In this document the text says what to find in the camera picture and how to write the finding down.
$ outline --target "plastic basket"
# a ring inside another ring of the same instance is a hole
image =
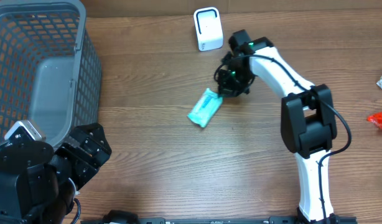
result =
[[[78,0],[0,1],[0,142],[32,119],[57,147],[97,120],[101,63]]]

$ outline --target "wooden table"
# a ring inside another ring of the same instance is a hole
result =
[[[303,77],[327,84],[352,146],[330,159],[335,213],[382,223],[382,9],[221,15],[225,42],[268,37]],[[82,219],[111,209],[165,218],[295,215],[299,178],[280,135],[280,99],[256,79],[205,129],[187,114],[229,50],[197,50],[192,16],[88,19],[103,64],[99,122],[113,153],[82,189]],[[345,144],[338,124],[334,149]]]

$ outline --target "wooden tabletop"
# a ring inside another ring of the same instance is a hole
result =
[[[330,158],[337,215],[382,223],[382,9],[221,15],[225,44],[197,49],[192,16],[88,19],[103,65],[99,122],[111,159],[81,190],[82,219],[110,210],[140,217],[256,218],[295,215],[296,161],[280,134],[280,99],[259,79],[226,99],[205,129],[187,115],[229,50],[233,32],[268,37],[284,60],[326,84],[349,123],[351,147]],[[333,149],[346,142],[337,121]]]

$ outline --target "cable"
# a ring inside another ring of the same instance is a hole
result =
[[[78,219],[79,219],[79,217],[80,217],[80,212],[81,212],[81,210],[82,210],[82,208],[81,208],[81,206],[80,206],[80,202],[79,202],[79,200],[78,200],[77,198],[74,198],[73,200],[74,200],[75,203],[77,204],[78,211],[77,211],[77,214],[75,215],[75,217],[73,218],[71,224],[75,224],[75,223],[78,221]]]
[[[269,60],[271,62],[274,62],[276,63],[278,66],[280,66],[282,68],[282,70],[286,73],[286,75],[292,80],[293,83],[295,83],[295,86],[299,87],[301,90],[303,91],[307,91],[309,92],[310,94],[313,95],[313,93],[304,88],[292,75],[291,73],[286,69],[286,67],[281,63],[281,62],[278,62],[275,58],[271,58],[271,57],[267,57],[267,56],[264,56],[264,55],[241,55],[241,56],[237,56],[237,57],[234,57],[230,60],[227,60],[226,62],[222,63],[215,71],[215,74],[213,76],[213,78],[215,79],[215,81],[217,82],[217,79],[216,79],[216,76],[217,76],[217,73],[219,72],[219,70],[225,66],[225,65],[228,65],[230,62],[234,61],[234,60],[238,60],[238,59],[241,59],[241,58],[250,58],[250,57],[257,57],[257,58],[262,58],[262,59],[266,59],[266,60]],[[328,103],[324,102],[324,101],[321,101],[320,102],[326,106],[328,109],[330,109],[334,115],[336,117],[338,117],[338,119],[342,122],[342,124],[344,125],[344,127],[346,128],[346,132],[347,132],[347,143],[344,147],[342,147],[341,149],[337,150],[337,151],[333,151],[333,152],[330,152],[326,155],[324,155],[319,163],[318,163],[318,176],[319,176],[319,190],[320,190],[320,201],[321,201],[321,205],[322,205],[322,213],[324,215],[324,223],[327,224],[327,212],[325,211],[325,200],[324,200],[324,193],[323,193],[323,190],[322,190],[322,171],[321,171],[321,167],[322,167],[322,162],[324,161],[324,159],[332,156],[332,155],[336,155],[338,153],[341,153],[343,151],[345,151],[349,146],[350,144],[352,143],[352,131],[350,130],[350,127],[348,126],[347,122],[345,121],[345,119],[340,115],[340,113],[335,110],[335,108],[333,108],[332,106],[330,106]]]

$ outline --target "basket bottom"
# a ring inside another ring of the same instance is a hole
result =
[[[75,96],[74,57],[54,57],[39,64],[33,86],[29,118],[46,134],[54,148],[70,129]]]

